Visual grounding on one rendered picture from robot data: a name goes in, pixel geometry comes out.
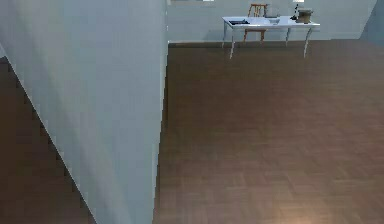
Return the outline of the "wooden chair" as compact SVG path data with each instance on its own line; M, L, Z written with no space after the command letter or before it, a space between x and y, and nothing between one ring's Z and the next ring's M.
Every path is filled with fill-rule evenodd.
M252 3L248 10L248 17L265 17L268 5L266 3ZM247 35L251 32L260 34L260 43L263 43L265 38L265 29L246 29L244 31L243 41L246 41Z

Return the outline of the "grey translucent box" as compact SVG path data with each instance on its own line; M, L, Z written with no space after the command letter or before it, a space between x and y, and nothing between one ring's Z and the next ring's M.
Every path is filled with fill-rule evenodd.
M279 16L280 16L280 13L279 13L278 7L273 5L268 5L266 7L266 13L265 13L266 18L277 18Z

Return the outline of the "white table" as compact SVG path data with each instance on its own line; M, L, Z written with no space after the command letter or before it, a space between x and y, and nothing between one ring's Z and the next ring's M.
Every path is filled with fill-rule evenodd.
M306 57L307 48L309 44L309 38L312 34L312 32L316 29L320 28L320 24L316 22L310 22L308 24L304 23L297 23L294 20L291 20L290 16L279 16L277 17L280 19L280 22L278 24L271 24L269 22L269 18L266 17L247 17L247 16L227 16L223 17L223 38L222 38L222 45L221 47L224 47L224 44L226 42L227 37L227 30L229 28L232 29L231 33L231 50L229 54L229 58L233 57L235 46L236 46L236 35L238 33L243 33L246 29L265 29L265 30L273 30L273 29L286 29L286 38L285 38L285 44L288 44L290 33L292 29L306 29L307 34L305 37L305 44L304 44L304 50L303 50L303 57ZM247 20L250 24L247 25L231 25L229 21L231 20Z

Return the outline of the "brown pot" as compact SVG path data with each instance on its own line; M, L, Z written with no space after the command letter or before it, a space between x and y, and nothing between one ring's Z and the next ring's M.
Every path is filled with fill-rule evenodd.
M310 23L312 13L313 13L312 9L299 9L296 22L304 23L304 24Z

